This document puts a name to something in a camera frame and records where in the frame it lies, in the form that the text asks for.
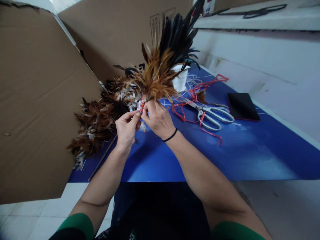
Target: white shelf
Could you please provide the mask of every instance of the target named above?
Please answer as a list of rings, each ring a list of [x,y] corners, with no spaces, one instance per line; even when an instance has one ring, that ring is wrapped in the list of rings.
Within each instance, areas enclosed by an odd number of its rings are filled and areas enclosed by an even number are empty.
[[[199,18],[195,28],[220,29],[272,29],[320,31],[320,0],[275,0],[232,8],[223,13],[258,10],[279,4],[288,4],[283,10],[251,19],[243,16]]]

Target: hand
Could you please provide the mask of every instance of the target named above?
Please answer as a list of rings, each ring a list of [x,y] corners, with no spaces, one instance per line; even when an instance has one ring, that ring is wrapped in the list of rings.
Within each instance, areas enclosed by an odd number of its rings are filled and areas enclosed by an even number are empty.
[[[146,102],[141,118],[162,140],[171,137],[176,130],[170,113],[158,101]]]
[[[141,114],[139,113],[139,110],[136,110],[123,114],[116,121],[118,133],[117,146],[125,149],[131,148],[135,141],[134,134],[139,130],[141,125],[140,116]]]

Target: feather duster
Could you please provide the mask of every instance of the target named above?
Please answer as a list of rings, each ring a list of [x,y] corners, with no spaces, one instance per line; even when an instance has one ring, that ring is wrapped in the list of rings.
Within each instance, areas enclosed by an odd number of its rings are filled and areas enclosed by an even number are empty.
[[[80,104],[81,112],[75,113],[81,123],[79,134],[67,147],[76,155],[76,165],[79,165],[79,168],[86,157],[95,154],[103,142],[110,139],[116,130],[115,120],[128,109],[135,110],[139,101],[141,109],[146,101],[163,97],[173,103],[172,97],[177,95],[177,91],[172,80],[193,62],[199,67],[193,59],[197,58],[196,55],[192,54],[198,51],[190,47],[198,31],[192,28],[203,4],[204,0],[198,0],[184,20],[180,14],[177,14],[173,21],[163,17],[160,43],[157,41],[152,51],[147,46],[148,53],[142,43],[145,70],[115,65],[114,67],[125,72],[125,76],[107,80],[99,101],[88,103],[83,99],[83,104]],[[177,64],[183,64],[181,70],[171,70]]]
[[[116,131],[115,121],[132,107],[138,93],[131,86],[126,88],[128,79],[118,77],[107,80],[99,101],[88,103],[84,98],[80,104],[80,113],[74,113],[81,127],[76,139],[73,139],[67,149],[76,156],[76,166],[82,167],[83,160],[93,156],[108,141]]]
[[[128,85],[134,84],[141,93],[141,106],[150,100],[158,100],[163,97],[173,103],[172,97],[177,95],[177,91],[173,87],[172,80],[177,77],[187,65],[196,63],[192,58],[197,58],[192,52],[199,52],[191,48],[193,38],[198,29],[193,29],[193,25],[199,18],[203,9],[204,0],[198,0],[192,7],[186,18],[183,20],[180,14],[177,14],[172,21],[171,19],[162,20],[161,41],[155,45],[152,51],[147,46],[148,53],[142,43],[142,54],[146,61],[144,71],[135,68],[123,68],[119,65],[115,67],[125,71],[126,77],[130,77]],[[179,72],[172,69],[175,65],[183,64]]]

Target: scissor handle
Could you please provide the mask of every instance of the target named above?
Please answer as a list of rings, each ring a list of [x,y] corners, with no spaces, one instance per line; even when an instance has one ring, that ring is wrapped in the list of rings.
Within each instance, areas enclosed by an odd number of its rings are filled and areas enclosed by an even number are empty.
[[[244,14],[243,18],[249,19],[249,18],[255,18],[255,17],[267,15],[269,12],[274,12],[274,11],[284,9],[286,6],[287,6],[286,4],[280,4],[276,6],[260,8],[259,10],[248,11],[246,14]]]
[[[202,111],[202,110],[199,110],[199,112],[198,112],[198,120],[201,119],[202,115],[203,115],[203,111]],[[222,127],[221,127],[220,123],[218,123],[216,120],[214,120],[213,118],[211,118],[211,117],[208,116],[207,114],[205,114],[204,117],[205,117],[206,119],[208,119],[210,122],[212,122],[214,125],[216,125],[218,128],[210,127],[210,126],[208,126],[207,124],[205,124],[204,122],[202,122],[201,125],[203,125],[203,126],[204,126],[205,128],[207,128],[207,129],[210,129],[211,131],[218,132],[218,131],[221,130]]]
[[[207,113],[209,113],[211,116],[215,117],[216,119],[218,119],[219,121],[221,122],[224,122],[224,123],[233,123],[234,122],[234,117],[230,114],[230,113],[227,113],[226,111],[220,109],[220,108],[203,108],[203,110]],[[222,113],[223,115],[227,116],[229,118],[226,119],[224,117],[221,117],[220,115],[214,113],[213,111],[217,111],[217,112],[220,112]]]

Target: black wristband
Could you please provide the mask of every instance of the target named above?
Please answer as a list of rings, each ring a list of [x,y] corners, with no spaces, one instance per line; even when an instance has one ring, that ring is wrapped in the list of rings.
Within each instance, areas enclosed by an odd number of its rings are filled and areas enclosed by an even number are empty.
[[[178,129],[176,128],[176,130],[174,131],[174,134],[172,134],[171,137],[167,138],[166,140],[162,140],[162,141],[164,141],[164,142],[169,141],[171,138],[174,137],[174,135],[176,135],[177,131],[178,131]]]

